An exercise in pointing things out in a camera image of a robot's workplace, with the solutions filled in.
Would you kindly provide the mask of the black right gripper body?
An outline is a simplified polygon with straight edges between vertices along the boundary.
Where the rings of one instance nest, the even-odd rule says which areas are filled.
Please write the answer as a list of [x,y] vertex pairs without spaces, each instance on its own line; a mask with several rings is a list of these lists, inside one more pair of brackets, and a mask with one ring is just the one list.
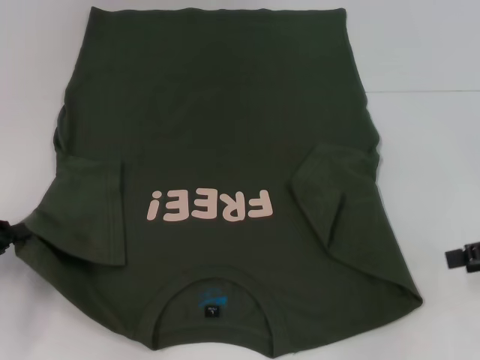
[[463,251],[467,273],[480,271],[480,243],[466,244]]

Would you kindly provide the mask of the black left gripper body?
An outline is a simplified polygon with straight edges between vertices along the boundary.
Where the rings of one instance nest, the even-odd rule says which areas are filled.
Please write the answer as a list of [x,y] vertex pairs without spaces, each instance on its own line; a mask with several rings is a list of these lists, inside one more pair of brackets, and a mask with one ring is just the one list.
[[11,225],[4,220],[0,221],[0,254],[3,255],[5,251],[14,242],[14,234],[12,233]]

